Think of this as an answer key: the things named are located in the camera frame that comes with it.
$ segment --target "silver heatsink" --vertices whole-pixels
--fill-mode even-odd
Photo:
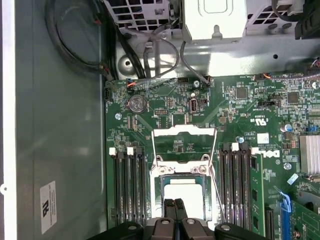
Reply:
[[[300,136],[301,171],[320,174],[320,135]]]

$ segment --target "gray cable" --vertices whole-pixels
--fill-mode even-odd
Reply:
[[[158,28],[156,28],[152,34],[153,35],[158,35],[159,33],[161,33],[162,31],[166,30],[167,26],[169,26],[170,23],[166,23],[166,24],[162,24],[160,25]],[[151,52],[151,48],[150,47],[145,47],[144,48],[144,52],[143,52],[143,65],[144,65],[144,71],[145,71],[145,76],[147,79],[151,78],[151,69],[150,69],[150,65],[149,65],[149,53]]]
[[[210,82],[209,82],[207,79],[205,79],[204,76],[202,76],[200,73],[198,73],[196,70],[194,70],[194,69],[186,62],[186,59],[185,59],[185,56],[184,56],[185,46],[186,46],[186,42],[183,41],[183,42],[182,42],[182,45],[181,45],[181,48],[180,48],[180,58],[181,58],[183,64],[186,66],[187,69],[190,70],[190,72],[192,72],[194,75],[196,75],[199,80],[201,80],[201,81],[204,82],[205,84],[209,85]]]
[[[132,32],[132,33],[135,33],[135,34],[141,34],[141,35],[145,35],[149,38],[152,38],[152,39],[155,39],[155,40],[160,40],[160,41],[163,41],[167,44],[169,44],[174,52],[175,52],[175,57],[176,57],[176,61],[175,61],[175,64],[173,65],[173,67],[171,67],[170,69],[160,73],[159,75],[156,75],[156,76],[153,76],[149,79],[158,79],[160,77],[162,77],[163,75],[167,74],[167,73],[170,73],[171,71],[175,70],[179,64],[179,51],[177,50],[177,48],[175,47],[175,45],[173,45],[171,42],[159,37],[159,36],[156,36],[156,35],[153,35],[152,33],[147,33],[147,32],[143,32],[143,31],[138,31],[138,30],[135,30],[135,29],[132,29],[132,28],[128,28],[128,26],[125,26],[125,29]]]

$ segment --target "cable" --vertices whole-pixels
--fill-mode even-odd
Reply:
[[[278,18],[286,22],[298,22],[302,18],[303,16],[302,13],[297,15],[291,15],[291,16],[281,15],[281,13],[279,13],[277,9],[278,2],[279,0],[272,0],[271,2],[272,10],[274,11],[274,14],[277,15]]]
[[[132,47],[127,42],[123,34],[120,32],[118,27],[115,29],[115,31],[126,56],[129,58],[130,62],[132,63],[133,69],[138,79],[145,79],[146,78],[145,71],[144,71],[144,68],[142,67],[140,59],[137,56],[136,52],[132,49]]]
[[[153,35],[158,35],[159,33],[161,33],[162,31],[166,30],[167,26],[170,26],[170,23],[166,23],[166,24],[162,24],[159,27],[157,27],[152,34]],[[151,52],[151,48],[150,47],[146,47],[144,48],[144,52],[143,52],[143,64],[144,64],[144,71],[145,71],[145,76],[147,78],[151,78],[151,70],[150,70],[150,65],[149,65],[149,53]]]
[[[151,77],[149,79],[158,79],[158,78],[162,77],[163,75],[165,75],[167,73],[170,73],[171,71],[173,71],[173,70],[175,70],[177,68],[177,66],[179,64],[179,59],[180,59],[179,58],[179,51],[177,50],[177,48],[171,42],[169,42],[169,41],[167,41],[167,40],[165,40],[165,39],[163,39],[163,38],[161,38],[159,36],[153,35],[152,33],[147,33],[147,32],[138,31],[138,30],[135,30],[135,29],[132,29],[132,28],[128,28],[128,26],[125,26],[125,29],[127,29],[128,31],[133,32],[135,34],[141,34],[141,35],[145,35],[145,36],[147,36],[149,38],[152,38],[152,39],[155,39],[155,40],[163,41],[163,42],[169,44],[173,48],[173,50],[175,52],[175,57],[176,57],[175,64],[170,69],[160,73],[159,75]]]
[[[181,58],[183,64],[184,64],[184,65],[186,66],[186,68],[189,69],[194,75],[196,75],[199,80],[201,80],[202,82],[204,82],[204,83],[207,84],[207,85],[210,85],[210,82],[209,82],[207,79],[205,79],[204,76],[202,76],[200,73],[198,73],[196,70],[194,70],[194,69],[187,63],[187,61],[186,61],[186,59],[185,59],[185,56],[184,56],[185,46],[186,46],[186,42],[183,41],[183,42],[182,42],[182,45],[181,45],[181,48],[180,48],[180,58]]]
[[[308,76],[299,76],[299,77],[271,77],[270,80],[276,80],[276,81],[301,81],[301,80],[310,80],[310,79],[314,79],[314,78],[318,78],[320,77],[320,72],[319,73],[315,73],[312,75],[308,75]]]
[[[108,68],[104,63],[85,61],[64,43],[62,37],[59,34],[59,29],[55,19],[55,4],[56,0],[47,0],[44,9],[46,28],[55,49],[59,52],[62,58],[77,72],[90,72],[107,75]]]

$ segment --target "green circuit board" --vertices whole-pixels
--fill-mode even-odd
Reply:
[[[236,205],[239,188],[245,189],[242,199],[248,212],[242,227],[275,240],[294,239],[293,231],[304,240],[320,239],[318,214],[292,202],[289,218],[284,219],[281,207],[283,194],[292,201],[297,201],[299,191],[320,196],[320,184],[311,182],[301,170],[299,139],[300,136],[319,135],[319,79],[275,81],[260,75],[208,79],[210,86],[203,83],[198,86],[194,77],[152,80],[132,87],[127,87],[128,80],[108,83],[105,93],[108,228],[124,221],[144,224],[147,219],[161,217],[164,178],[155,181],[160,216],[151,214],[149,172],[155,158],[152,131],[195,125],[217,130],[213,166],[225,204],[230,204],[228,192],[234,192]],[[191,137],[183,133],[155,139],[155,149],[165,161],[182,163],[210,154],[212,143],[210,136]],[[224,169],[232,168],[233,160],[228,162],[223,155],[224,148],[232,143],[245,144],[244,148],[250,152],[248,162],[243,158],[245,167],[235,170],[234,185],[230,183],[233,170]],[[134,149],[134,159],[127,158],[128,147]],[[247,177],[247,181],[241,182],[237,178],[240,176],[241,179]],[[211,188],[214,188],[207,176],[195,178],[205,186],[204,218],[210,221],[211,211],[221,215],[219,207],[210,199]],[[303,216],[312,218],[314,223],[304,224],[300,220]],[[241,222],[231,215],[227,220],[235,224]]]

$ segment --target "white label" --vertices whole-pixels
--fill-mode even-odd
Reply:
[[[40,188],[41,232],[44,234],[57,222],[56,181]]]
[[[269,133],[258,133],[256,139],[258,144],[269,144]]]

